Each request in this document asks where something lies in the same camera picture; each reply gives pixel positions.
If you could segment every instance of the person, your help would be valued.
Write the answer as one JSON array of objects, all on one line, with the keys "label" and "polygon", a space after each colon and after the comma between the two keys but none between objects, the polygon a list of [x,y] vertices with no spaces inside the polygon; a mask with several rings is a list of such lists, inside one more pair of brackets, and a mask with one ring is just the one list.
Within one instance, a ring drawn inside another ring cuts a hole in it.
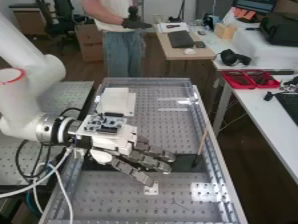
[{"label": "person", "polygon": [[87,14],[104,31],[108,76],[142,76],[143,38],[139,29],[152,25],[140,21],[136,0],[83,0]]}]

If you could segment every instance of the red tray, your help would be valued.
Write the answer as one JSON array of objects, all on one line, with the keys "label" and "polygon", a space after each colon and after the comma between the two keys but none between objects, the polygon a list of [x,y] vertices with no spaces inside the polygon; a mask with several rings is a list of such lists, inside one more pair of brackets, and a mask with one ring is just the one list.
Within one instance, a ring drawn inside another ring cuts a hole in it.
[{"label": "red tray", "polygon": [[247,75],[256,83],[256,87],[261,89],[280,88],[281,83],[273,78],[273,76],[261,70],[245,70]]},{"label": "red tray", "polygon": [[256,82],[251,79],[244,71],[228,70],[221,75],[235,89],[255,89]]}]

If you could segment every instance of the metal pegboard surface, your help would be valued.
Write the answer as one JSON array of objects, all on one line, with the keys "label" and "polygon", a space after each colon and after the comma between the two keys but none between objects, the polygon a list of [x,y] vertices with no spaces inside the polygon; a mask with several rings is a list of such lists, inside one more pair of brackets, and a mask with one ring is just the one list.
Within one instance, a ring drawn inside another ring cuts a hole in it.
[{"label": "metal pegboard surface", "polygon": [[[110,78],[102,85],[98,100],[107,87],[128,87],[138,93],[136,116],[128,123],[139,127],[151,144],[179,154],[197,153],[207,120],[200,94],[188,79]],[[211,135],[203,159],[205,169],[199,172],[150,173],[159,181],[159,195],[146,195],[144,186],[119,172],[83,171],[68,188],[74,223],[240,224]],[[59,200],[54,196],[51,204]],[[51,204],[42,223],[68,223],[67,205],[56,208],[64,211],[63,216],[52,216]]]},{"label": "metal pegboard surface", "polygon": [[[94,82],[62,82],[58,83],[39,98],[42,110],[46,112],[62,113],[70,107],[83,108],[90,95]],[[79,112],[68,113],[70,116],[79,116]],[[0,133],[0,185],[27,184],[19,175],[15,166],[15,154],[23,140],[5,136]],[[29,173],[35,164],[40,144],[30,142],[21,154],[21,164]],[[62,152],[63,147],[52,147],[51,159]],[[46,158],[47,148],[40,161]]]},{"label": "metal pegboard surface", "polygon": [[144,185],[120,172],[83,172],[74,195],[75,219],[221,221],[207,174],[151,173],[151,176],[159,181],[159,195],[146,195]]},{"label": "metal pegboard surface", "polygon": [[131,88],[138,93],[136,116],[128,123],[138,126],[140,135],[152,145],[176,154],[196,154],[200,139],[193,126],[185,87]]}]

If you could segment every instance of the black case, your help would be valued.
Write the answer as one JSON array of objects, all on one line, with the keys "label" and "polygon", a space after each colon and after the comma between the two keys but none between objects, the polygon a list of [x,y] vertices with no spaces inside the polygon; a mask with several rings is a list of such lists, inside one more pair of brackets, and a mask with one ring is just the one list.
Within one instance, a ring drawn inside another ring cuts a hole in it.
[{"label": "black case", "polygon": [[298,47],[298,14],[271,14],[264,18],[260,30],[269,43]]}]

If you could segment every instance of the computer monitor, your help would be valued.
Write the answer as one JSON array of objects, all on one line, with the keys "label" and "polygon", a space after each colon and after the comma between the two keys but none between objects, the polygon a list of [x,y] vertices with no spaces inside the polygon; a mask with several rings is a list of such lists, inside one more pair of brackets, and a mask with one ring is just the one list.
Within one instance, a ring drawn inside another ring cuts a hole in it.
[{"label": "computer monitor", "polygon": [[260,14],[273,12],[277,0],[235,0],[233,6],[241,9],[256,11]]}]

